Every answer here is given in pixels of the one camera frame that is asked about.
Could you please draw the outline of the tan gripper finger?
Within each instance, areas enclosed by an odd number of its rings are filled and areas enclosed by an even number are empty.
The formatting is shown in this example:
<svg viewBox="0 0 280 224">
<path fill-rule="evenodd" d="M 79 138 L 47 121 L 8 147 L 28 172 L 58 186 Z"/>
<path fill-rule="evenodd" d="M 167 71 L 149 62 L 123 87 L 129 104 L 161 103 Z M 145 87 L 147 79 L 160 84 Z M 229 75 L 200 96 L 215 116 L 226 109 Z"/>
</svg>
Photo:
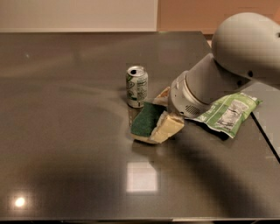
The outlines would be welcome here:
<svg viewBox="0 0 280 224">
<path fill-rule="evenodd" d="M 168 96 L 169 96 L 170 88 L 166 87 L 154 100 L 153 104 L 168 106 Z"/>
<path fill-rule="evenodd" d="M 184 126 L 185 121 L 181 115 L 164 111 L 157 121 L 157 126 L 151 132 L 150 140 L 161 144 L 169 137 L 177 134 Z"/>
</svg>

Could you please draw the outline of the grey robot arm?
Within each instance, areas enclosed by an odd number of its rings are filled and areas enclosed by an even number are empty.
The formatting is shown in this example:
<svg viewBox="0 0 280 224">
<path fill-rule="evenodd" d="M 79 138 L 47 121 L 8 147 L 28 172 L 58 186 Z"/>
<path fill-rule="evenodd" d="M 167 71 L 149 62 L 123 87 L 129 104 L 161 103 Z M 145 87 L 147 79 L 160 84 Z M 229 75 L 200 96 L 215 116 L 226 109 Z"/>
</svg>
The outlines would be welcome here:
<svg viewBox="0 0 280 224">
<path fill-rule="evenodd" d="M 280 88 L 280 24 L 244 12 L 222 22 L 213 35 L 212 51 L 153 102 L 182 118 L 196 118 L 221 97 L 255 82 Z"/>
</svg>

